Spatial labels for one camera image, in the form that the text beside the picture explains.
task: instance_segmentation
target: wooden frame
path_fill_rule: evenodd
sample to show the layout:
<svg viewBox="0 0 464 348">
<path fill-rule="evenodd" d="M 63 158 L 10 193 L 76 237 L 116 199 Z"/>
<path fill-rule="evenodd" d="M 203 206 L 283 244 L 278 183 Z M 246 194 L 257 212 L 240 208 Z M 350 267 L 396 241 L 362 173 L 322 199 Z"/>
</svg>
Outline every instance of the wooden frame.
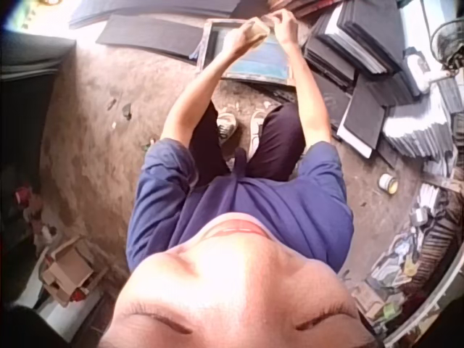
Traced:
<svg viewBox="0 0 464 348">
<path fill-rule="evenodd" d="M 245 22 L 246 20 L 222 20 L 222 19 L 212 19 L 212 20 L 206 21 L 206 23 L 204 24 L 202 41 L 199 45 L 198 60 L 196 62 L 196 67 L 199 72 L 203 71 L 203 69 L 207 66 L 207 64 L 209 64 L 209 62 L 207 62 L 207 57 L 211 55 L 212 53 L 211 50 L 209 49 L 212 43 L 211 33 L 213 32 L 213 29 L 217 27 L 238 28 Z M 248 81 L 248 82 L 260 82 L 260 83 L 272 83 L 272 84 L 295 87 L 293 71 L 291 70 L 288 63 L 287 63 L 286 69 L 287 69 L 288 78 L 275 78 L 275 77 L 270 77 L 266 75 L 254 74 L 254 73 L 241 74 L 241 73 L 226 71 L 223 74 L 222 79 Z"/>
</svg>

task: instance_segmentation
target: concrete floor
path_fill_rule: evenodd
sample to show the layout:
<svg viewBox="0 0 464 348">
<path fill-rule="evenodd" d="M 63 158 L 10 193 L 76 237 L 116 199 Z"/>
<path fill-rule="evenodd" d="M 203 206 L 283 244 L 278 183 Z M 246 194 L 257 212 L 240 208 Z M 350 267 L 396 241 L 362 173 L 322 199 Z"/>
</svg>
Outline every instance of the concrete floor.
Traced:
<svg viewBox="0 0 464 348">
<path fill-rule="evenodd" d="M 150 138 L 159 138 L 169 109 L 194 78 L 195 67 L 147 51 L 98 45 L 94 41 L 103 25 L 77 30 L 77 49 L 54 85 L 41 149 L 43 217 L 67 235 L 86 235 L 115 268 L 125 270 L 142 147 Z M 116 104 L 108 109 L 112 99 Z M 230 81 L 220 83 L 213 101 L 218 110 L 234 111 L 241 124 L 226 154 L 238 144 L 248 148 L 253 111 L 264 109 L 266 101 L 277 105 Z M 127 103 L 132 103 L 131 121 L 122 114 Z M 377 187 L 382 173 L 393 173 L 381 159 L 367 161 L 345 144 L 336 146 L 355 214 L 355 236 L 342 272 L 349 270 L 348 278 L 356 281 L 365 277 L 407 217 L 419 168 L 400 160 L 394 172 L 399 191 L 390 197 Z"/>
</svg>

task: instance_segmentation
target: person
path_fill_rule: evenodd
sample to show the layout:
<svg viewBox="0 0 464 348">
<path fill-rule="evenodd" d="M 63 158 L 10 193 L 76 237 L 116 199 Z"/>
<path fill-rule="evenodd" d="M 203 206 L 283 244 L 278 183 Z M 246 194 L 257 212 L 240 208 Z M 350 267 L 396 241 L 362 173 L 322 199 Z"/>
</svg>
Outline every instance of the person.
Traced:
<svg viewBox="0 0 464 348">
<path fill-rule="evenodd" d="M 379 347 L 335 274 L 353 223 L 328 112 L 293 14 L 270 18 L 298 106 L 273 110 L 253 158 L 238 150 L 229 171 L 210 99 L 256 43 L 247 22 L 181 94 L 146 154 L 128 229 L 133 273 L 101 347 Z"/>
</svg>

